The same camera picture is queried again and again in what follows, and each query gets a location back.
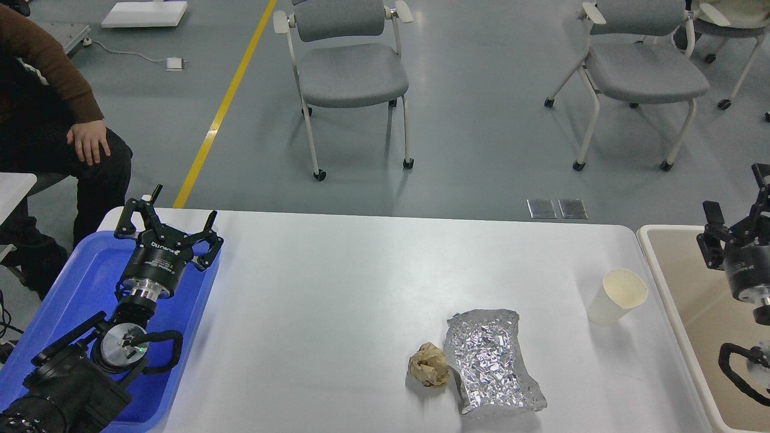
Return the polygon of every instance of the power adapter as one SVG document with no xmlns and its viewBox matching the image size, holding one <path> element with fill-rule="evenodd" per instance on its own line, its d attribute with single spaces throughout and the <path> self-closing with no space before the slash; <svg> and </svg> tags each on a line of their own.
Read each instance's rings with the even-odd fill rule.
<svg viewBox="0 0 770 433">
<path fill-rule="evenodd" d="M 166 57 L 166 71 L 181 71 L 185 68 L 185 61 L 181 57 Z"/>
</svg>

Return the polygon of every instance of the brown paper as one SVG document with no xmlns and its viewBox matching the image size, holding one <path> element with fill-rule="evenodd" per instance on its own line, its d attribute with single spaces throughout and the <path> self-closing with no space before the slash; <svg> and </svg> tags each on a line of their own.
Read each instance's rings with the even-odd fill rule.
<svg viewBox="0 0 770 433">
<path fill-rule="evenodd" d="M 449 381 L 449 365 L 443 351 L 426 343 L 409 358 L 409 374 L 427 387 L 443 386 Z"/>
</svg>

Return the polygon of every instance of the white table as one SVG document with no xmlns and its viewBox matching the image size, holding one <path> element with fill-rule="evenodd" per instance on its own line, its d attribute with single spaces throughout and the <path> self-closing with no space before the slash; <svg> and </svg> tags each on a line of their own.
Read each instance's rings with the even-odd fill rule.
<svg viewBox="0 0 770 433">
<path fill-rule="evenodd" d="M 208 211 L 158 214 L 192 232 Z M 153 431 L 711 430 L 625 227 L 232 211 L 216 225 L 219 273 Z M 651 294 L 617 326 L 596 327 L 584 305 L 619 267 Z M 446 319 L 474 308 L 521 315 L 545 410 L 466 419 L 453 383 L 437 391 L 407 377 L 408 357 L 426 341 L 442 346 Z"/>
<path fill-rule="evenodd" d="M 30 173 L 0 173 L 0 223 L 22 201 L 36 180 Z"/>
</svg>

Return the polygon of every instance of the white paper cup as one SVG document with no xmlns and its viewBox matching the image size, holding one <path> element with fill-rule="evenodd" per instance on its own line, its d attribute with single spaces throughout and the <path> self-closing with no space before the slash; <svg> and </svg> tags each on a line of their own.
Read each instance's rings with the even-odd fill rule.
<svg viewBox="0 0 770 433">
<path fill-rule="evenodd" d="M 601 282 L 602 289 L 588 307 L 588 319 L 610 326 L 647 299 L 647 284 L 628 269 L 611 270 Z"/>
</svg>

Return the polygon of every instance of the aluminum foil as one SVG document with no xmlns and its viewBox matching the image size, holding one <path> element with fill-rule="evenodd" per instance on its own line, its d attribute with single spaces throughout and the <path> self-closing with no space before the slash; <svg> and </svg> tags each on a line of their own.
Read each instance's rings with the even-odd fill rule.
<svg viewBox="0 0 770 433">
<path fill-rule="evenodd" d="M 519 315 L 471 310 L 450 320 L 444 352 L 459 376 L 463 415 L 472 418 L 541 411 L 547 403 L 519 348 Z"/>
</svg>

